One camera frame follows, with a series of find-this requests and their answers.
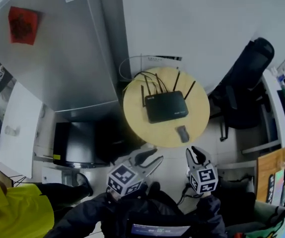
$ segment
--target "black jacket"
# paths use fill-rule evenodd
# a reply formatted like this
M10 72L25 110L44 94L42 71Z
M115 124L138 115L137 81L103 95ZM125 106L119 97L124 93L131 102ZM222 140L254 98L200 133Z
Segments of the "black jacket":
M212 195L200 200L195 223L199 227L197 237L227 237L222 216L217 214L219 208L220 201ZM45 238L84 238L99 221L106 238L125 238L129 212L175 215L170 207L154 199L125 199L115 203L104 193L70 210Z

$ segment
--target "refrigerator door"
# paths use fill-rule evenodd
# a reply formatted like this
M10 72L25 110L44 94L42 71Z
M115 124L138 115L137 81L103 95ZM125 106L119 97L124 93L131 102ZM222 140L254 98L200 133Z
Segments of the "refrigerator door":
M11 6L38 13L33 46L10 43ZM115 70L108 41L100 38L105 25L98 16L102 18L100 0L5 1L0 8L0 62L54 111L115 101Z

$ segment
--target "yellow jacket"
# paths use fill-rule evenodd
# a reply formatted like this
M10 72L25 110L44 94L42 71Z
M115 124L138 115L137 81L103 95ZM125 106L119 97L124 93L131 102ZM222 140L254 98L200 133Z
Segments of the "yellow jacket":
M41 238L54 225L54 213L47 196L34 184L0 187L0 238Z

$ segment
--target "black router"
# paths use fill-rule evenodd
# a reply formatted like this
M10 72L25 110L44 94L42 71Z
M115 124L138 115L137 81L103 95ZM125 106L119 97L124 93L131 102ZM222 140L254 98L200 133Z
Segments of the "black router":
M142 106L146 107L147 109L149 122L157 123L186 117L189 111L185 100L196 82L194 81L192 83L187 95L183 97L181 91L175 91L180 72L178 73L172 92L163 92L157 74L155 76L157 78L161 93L156 93L154 95L151 94L146 76L144 77L144 79L148 88L148 96L144 97L142 86Z

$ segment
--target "router antenna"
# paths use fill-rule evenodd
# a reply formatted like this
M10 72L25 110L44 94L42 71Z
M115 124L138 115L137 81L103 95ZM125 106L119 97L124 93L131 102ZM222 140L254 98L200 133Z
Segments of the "router antenna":
M157 78L157 81L158 81L158 84L159 84L160 91L163 93L163 90L161 88L161 84L160 84L160 81L159 81L157 73L156 73L156 78Z
M184 97L184 99L186 99L186 98L188 97L188 95L189 95L189 93L191 92L191 90L192 90L192 88L193 88L193 86L194 86L195 83L196 83L196 81L193 81L193 83L192 83L192 85L191 85L191 87L190 87L190 89L189 89L189 91L188 91L186 97Z
M142 107L144 108L146 105L144 103L143 85L141 85L141 87L142 87Z
M179 73L178 73L178 76L177 76L176 82L174 83L174 87L173 87L172 92L174 92L174 91L176 90L176 86L177 86L177 83L178 83L179 77L180 77L180 71L179 71Z
M148 85L148 81L147 81L147 77L146 77L146 76L144 77L144 80L146 81L146 84L147 84L148 93L149 93L149 95L151 95L151 92L150 92L150 89L149 89L149 85Z

